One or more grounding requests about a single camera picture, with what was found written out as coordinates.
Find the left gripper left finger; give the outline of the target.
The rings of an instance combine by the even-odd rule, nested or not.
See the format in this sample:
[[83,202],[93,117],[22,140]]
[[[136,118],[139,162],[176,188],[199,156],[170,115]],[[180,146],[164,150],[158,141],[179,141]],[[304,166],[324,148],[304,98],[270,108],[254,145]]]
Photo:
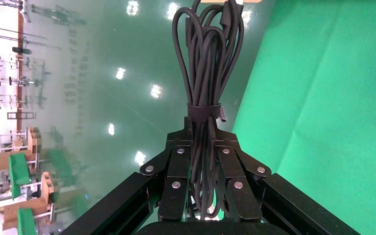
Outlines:
[[192,146],[192,121],[184,117],[184,128],[169,133],[164,150],[140,167],[152,180],[148,198],[158,207],[159,221],[185,220]]

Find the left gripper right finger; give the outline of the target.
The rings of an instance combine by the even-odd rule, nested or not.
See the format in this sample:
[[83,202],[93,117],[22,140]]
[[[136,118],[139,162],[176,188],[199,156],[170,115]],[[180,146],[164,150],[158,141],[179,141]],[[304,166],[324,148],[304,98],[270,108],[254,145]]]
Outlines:
[[217,195],[224,217],[235,222],[260,222],[261,193],[255,184],[271,169],[244,152],[235,134],[211,125],[211,149],[217,159]]

